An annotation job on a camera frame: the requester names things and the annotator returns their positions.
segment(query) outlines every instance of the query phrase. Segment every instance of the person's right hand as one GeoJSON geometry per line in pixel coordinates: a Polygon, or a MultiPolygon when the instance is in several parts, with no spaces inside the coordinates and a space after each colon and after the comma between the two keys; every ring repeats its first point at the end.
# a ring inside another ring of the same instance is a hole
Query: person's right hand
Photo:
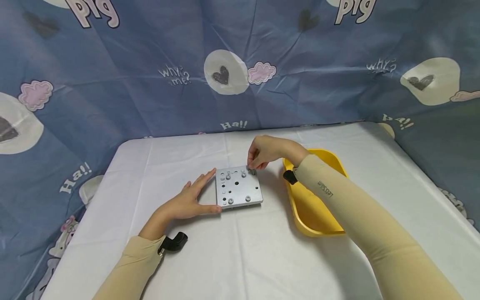
{"type": "Polygon", "coordinates": [[[285,157],[297,167],[308,154],[310,152],[292,140],[259,135],[250,145],[247,165],[252,169],[263,170],[269,162],[285,157]]]}

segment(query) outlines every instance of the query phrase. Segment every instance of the metal plate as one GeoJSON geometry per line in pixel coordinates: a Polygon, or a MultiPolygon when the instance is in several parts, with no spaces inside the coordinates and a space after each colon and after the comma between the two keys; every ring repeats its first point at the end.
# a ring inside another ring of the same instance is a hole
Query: metal plate
{"type": "Polygon", "coordinates": [[[216,204],[223,209],[260,204],[264,201],[257,171],[247,166],[218,169],[216,204]]]}

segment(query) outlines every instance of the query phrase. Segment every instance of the pink cloud print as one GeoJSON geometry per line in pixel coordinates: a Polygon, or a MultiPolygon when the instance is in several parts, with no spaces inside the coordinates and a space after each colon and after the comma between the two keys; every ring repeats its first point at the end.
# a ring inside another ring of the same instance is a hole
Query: pink cloud print
{"type": "Polygon", "coordinates": [[[36,111],[42,109],[45,103],[50,100],[53,85],[48,81],[33,80],[31,84],[22,84],[20,90],[22,93],[18,96],[18,101],[25,105],[29,111],[36,111]]]}
{"type": "Polygon", "coordinates": [[[475,98],[480,98],[480,91],[476,91],[476,92],[458,91],[455,93],[455,95],[450,97],[450,100],[453,102],[463,102],[463,101],[468,101],[475,98]]]}
{"type": "Polygon", "coordinates": [[[272,79],[276,73],[276,67],[269,62],[257,62],[253,68],[248,69],[248,82],[259,85],[272,79]]]}

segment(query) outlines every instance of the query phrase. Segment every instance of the white table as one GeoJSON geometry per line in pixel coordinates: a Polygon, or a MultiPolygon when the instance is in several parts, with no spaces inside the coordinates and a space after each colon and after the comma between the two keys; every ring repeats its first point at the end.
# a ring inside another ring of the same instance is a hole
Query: white table
{"type": "MultiPolygon", "coordinates": [[[[324,148],[424,247],[465,299],[480,295],[480,237],[375,123],[132,140],[118,149],[43,300],[91,299],[129,237],[188,180],[246,164],[254,136],[324,148]]],[[[150,299],[380,299],[363,253],[347,236],[311,239],[292,221],[281,161],[259,172],[260,207],[178,222],[189,236],[167,254],[144,293],[150,299]]],[[[200,201],[215,203],[215,185],[200,201]]]]}

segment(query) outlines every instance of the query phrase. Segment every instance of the hand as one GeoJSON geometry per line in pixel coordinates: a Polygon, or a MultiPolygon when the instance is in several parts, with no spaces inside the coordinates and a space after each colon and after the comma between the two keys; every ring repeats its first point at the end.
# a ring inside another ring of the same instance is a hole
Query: hand
{"type": "Polygon", "coordinates": [[[219,214],[222,208],[218,205],[201,205],[198,203],[198,195],[213,177],[214,168],[206,175],[200,175],[194,183],[185,184],[181,192],[168,200],[152,214],[145,226],[138,234],[148,240],[158,240],[164,235],[165,229],[173,219],[188,219],[204,214],[219,214]]]}
{"type": "Polygon", "coordinates": [[[310,152],[303,146],[292,140],[259,135],[254,138],[248,150],[247,165],[253,169],[263,170],[269,162],[285,157],[298,167],[309,154],[310,152]]]}
{"type": "Polygon", "coordinates": [[[159,207],[159,210],[163,210],[172,219],[189,219],[198,215],[219,214],[222,211],[220,206],[201,205],[197,200],[198,195],[213,177],[215,171],[214,168],[206,175],[200,175],[193,184],[190,181],[187,182],[181,192],[159,207]]]}

